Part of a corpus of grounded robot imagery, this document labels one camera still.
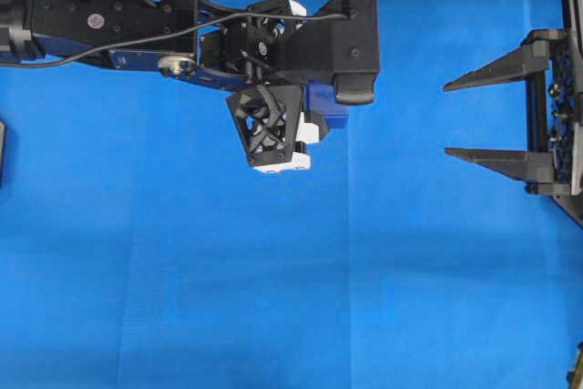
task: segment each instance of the circular mount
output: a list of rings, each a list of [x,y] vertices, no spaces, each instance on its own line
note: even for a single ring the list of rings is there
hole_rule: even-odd
[[[193,71],[196,66],[192,58],[181,55],[167,55],[158,61],[158,68],[163,75],[171,74],[175,77]]]

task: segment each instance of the white label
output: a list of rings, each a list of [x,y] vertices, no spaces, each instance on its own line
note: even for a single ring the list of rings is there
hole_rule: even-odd
[[[106,23],[106,19],[101,14],[92,14],[87,19],[87,24],[92,29],[101,29]]]

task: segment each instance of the blue backdrop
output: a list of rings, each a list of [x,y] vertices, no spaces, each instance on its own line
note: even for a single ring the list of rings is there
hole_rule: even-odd
[[[1,70],[0,387],[562,387],[583,231],[443,154],[525,148],[522,85],[441,92],[561,27],[559,0],[379,0],[379,21],[376,103],[274,178],[222,93]]]

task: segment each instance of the robotic arm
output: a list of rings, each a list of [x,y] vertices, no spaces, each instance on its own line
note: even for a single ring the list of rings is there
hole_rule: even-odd
[[[45,56],[60,59],[31,62]],[[376,1],[330,0],[307,16],[292,0],[0,0],[0,67],[72,62],[229,91],[252,168],[309,169],[306,145],[373,102]]]

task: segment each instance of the blue cloth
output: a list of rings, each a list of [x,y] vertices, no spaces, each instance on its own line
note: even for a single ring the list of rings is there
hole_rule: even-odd
[[[561,387],[581,230],[443,154],[524,148],[524,88],[441,92],[561,27],[559,0],[379,0],[379,21],[376,103],[274,178],[221,93],[0,70],[0,387]]]

